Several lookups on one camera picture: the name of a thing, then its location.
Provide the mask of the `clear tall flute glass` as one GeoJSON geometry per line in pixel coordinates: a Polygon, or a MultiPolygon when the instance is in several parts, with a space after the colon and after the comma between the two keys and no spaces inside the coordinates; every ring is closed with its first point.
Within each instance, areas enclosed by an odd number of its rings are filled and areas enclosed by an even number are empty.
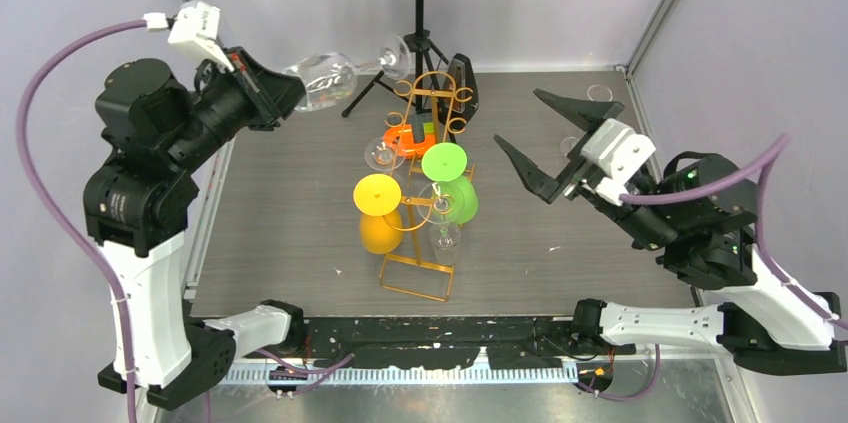
{"type": "MultiPolygon", "coordinates": [[[[610,102],[614,99],[614,93],[607,86],[594,84],[586,90],[586,97],[590,101],[610,102]]],[[[579,140],[580,138],[578,136],[566,136],[560,142],[560,153],[564,157],[567,157],[579,140]]]]}

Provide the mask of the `green silicone wine glass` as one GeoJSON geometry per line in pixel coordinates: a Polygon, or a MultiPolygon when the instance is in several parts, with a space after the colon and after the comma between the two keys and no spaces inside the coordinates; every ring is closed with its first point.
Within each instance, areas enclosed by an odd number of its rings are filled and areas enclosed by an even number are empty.
{"type": "Polygon", "coordinates": [[[451,142],[438,143],[423,156],[421,169],[431,182],[453,184],[465,198],[464,210],[458,221],[464,225],[471,221],[479,209],[476,190],[466,175],[468,157],[465,150],[451,142]]]}

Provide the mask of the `gold wire wine glass rack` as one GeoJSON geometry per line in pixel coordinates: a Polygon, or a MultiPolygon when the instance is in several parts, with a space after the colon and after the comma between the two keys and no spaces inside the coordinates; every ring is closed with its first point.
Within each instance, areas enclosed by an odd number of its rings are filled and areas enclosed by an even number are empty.
{"type": "Polygon", "coordinates": [[[416,195],[401,193],[390,212],[380,212],[376,220],[392,236],[412,240],[414,254],[400,256],[386,251],[379,273],[384,289],[432,301],[450,299],[459,257],[461,228],[476,216],[479,199],[472,180],[475,166],[466,151],[450,140],[465,131],[468,118],[460,112],[471,107],[474,90],[460,84],[449,72],[432,70],[413,81],[404,80],[408,100],[403,114],[387,115],[387,131],[380,139],[391,160],[385,165],[393,172],[398,163],[409,163],[407,181],[415,175],[427,179],[416,195]],[[400,263],[445,275],[442,295],[428,294],[385,282],[390,263],[400,263]]]}

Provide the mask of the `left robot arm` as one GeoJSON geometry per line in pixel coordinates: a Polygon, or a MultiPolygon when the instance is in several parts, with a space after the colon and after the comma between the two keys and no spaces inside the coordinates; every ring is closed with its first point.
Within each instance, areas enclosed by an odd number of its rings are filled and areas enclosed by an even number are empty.
{"type": "Polygon", "coordinates": [[[217,319],[185,313],[181,252],[194,173],[242,129],[270,131],[304,98],[303,83],[226,51],[229,66],[204,61],[195,86],[162,60],[123,64],[107,77],[95,109],[111,151],[83,192],[88,235],[117,279],[114,361],[100,386],[174,410],[216,386],[233,362],[262,349],[298,355],[307,341],[301,308],[268,299],[217,319]]]}

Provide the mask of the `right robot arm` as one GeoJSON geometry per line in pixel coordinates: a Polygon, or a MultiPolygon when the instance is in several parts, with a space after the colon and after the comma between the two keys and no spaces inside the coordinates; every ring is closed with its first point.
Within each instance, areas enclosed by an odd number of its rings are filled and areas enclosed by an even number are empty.
{"type": "Polygon", "coordinates": [[[635,249],[655,252],[678,280],[719,297],[694,308],[580,300],[569,335],[577,349],[671,345],[727,354],[746,370],[772,376],[846,371],[847,345],[835,333],[839,297],[805,289],[763,245],[759,209],[782,142],[745,167],[717,153],[683,152],[654,178],[647,162],[655,145],[620,120],[619,102],[541,89],[536,96],[583,135],[555,176],[499,139],[523,186],[545,202],[585,199],[635,249]]]}

